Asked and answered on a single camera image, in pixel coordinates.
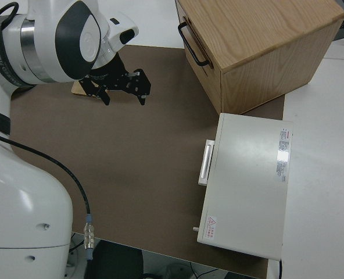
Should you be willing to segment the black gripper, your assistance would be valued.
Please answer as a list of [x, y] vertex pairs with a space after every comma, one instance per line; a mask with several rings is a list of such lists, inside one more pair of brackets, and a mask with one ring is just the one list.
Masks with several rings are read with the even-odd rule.
[[100, 98], [106, 106], [110, 104], [107, 90], [133, 94], [142, 106], [151, 92], [151, 82], [145, 72], [142, 69], [128, 72], [119, 56], [102, 67], [92, 69], [86, 77], [78, 82], [86, 95]]

